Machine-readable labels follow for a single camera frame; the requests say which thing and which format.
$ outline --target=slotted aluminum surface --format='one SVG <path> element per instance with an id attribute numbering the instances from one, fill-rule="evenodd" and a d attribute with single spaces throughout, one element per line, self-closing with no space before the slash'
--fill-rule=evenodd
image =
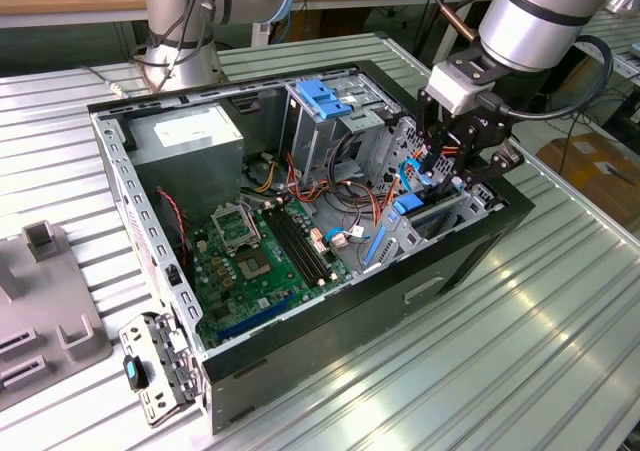
<path id="1" fill-rule="evenodd" d="M 634 77 L 640 84 L 640 58 L 629 51 L 633 43 L 640 42 L 640 17 L 620 18 L 608 11 L 598 11 L 583 28 L 582 34 L 592 34 L 603 39 L 615 56 L 614 70 L 625 78 Z M 576 46 L 602 62 L 602 55 L 595 46 L 577 43 Z"/>
<path id="2" fill-rule="evenodd" d="M 423 69 L 373 35 L 222 53 L 233 79 L 372 59 L 410 93 Z M 126 64 L 99 68 L 133 95 Z M 69 234 L 114 344 L 107 360 L 0 414 L 0 449 L 615 449 L 640 418 L 638 250 L 524 165 L 536 204 L 472 276 L 418 316 L 216 437 L 190 408 L 148 429 L 117 330 L 151 308 L 72 70 L 0 80 L 0 237 Z"/>

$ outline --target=blue pci slot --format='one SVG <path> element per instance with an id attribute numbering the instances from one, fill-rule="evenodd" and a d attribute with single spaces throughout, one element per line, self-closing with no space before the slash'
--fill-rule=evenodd
<path id="1" fill-rule="evenodd" d="M 222 331 L 219 331 L 217 333 L 218 339 L 222 340 L 222 339 L 230 338 L 232 336 L 237 336 L 251 328 L 255 328 L 256 326 L 269 321 L 271 318 L 275 318 L 277 315 L 286 311 L 287 304 L 289 304 L 289 301 L 291 301 L 291 299 L 293 299 L 294 296 L 295 296 L 294 294 L 290 294 L 283 300 L 265 309 L 264 311 L 260 311 L 258 314 L 254 314 L 253 316 L 245 319 L 244 321 L 240 321 L 239 323 L 234 324 L 233 326 L 229 326 L 227 329 L 223 329 Z"/>

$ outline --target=motherboard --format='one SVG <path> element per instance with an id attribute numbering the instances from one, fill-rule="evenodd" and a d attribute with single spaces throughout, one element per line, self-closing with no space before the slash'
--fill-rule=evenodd
<path id="1" fill-rule="evenodd" d="M 189 236 L 204 313 L 197 331 L 211 347 L 351 279 L 339 258 L 316 245 L 300 203 L 247 208 L 220 208 Z"/>

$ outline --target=open computer tower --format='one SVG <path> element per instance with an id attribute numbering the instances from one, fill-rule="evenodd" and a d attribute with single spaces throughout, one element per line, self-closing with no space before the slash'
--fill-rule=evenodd
<path id="1" fill-rule="evenodd" d="M 158 306 L 120 331 L 151 426 L 197 404 L 219 432 L 449 292 L 533 207 L 452 178 L 455 142 L 418 173 L 416 100 L 371 62 L 89 111 Z"/>

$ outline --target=yellow wire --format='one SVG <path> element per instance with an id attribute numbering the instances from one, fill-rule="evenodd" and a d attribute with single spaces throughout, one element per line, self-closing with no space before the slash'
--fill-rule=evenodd
<path id="1" fill-rule="evenodd" d="M 273 175 L 274 175 L 274 171 L 276 169 L 276 162 L 272 162 L 271 163 L 271 169 L 269 169 L 269 177 L 267 178 L 267 180 L 265 181 L 265 183 L 260 186 L 259 188 L 256 188 L 256 192 L 257 193 L 264 193 L 267 189 L 269 189 L 271 187 L 271 183 L 273 182 Z"/>

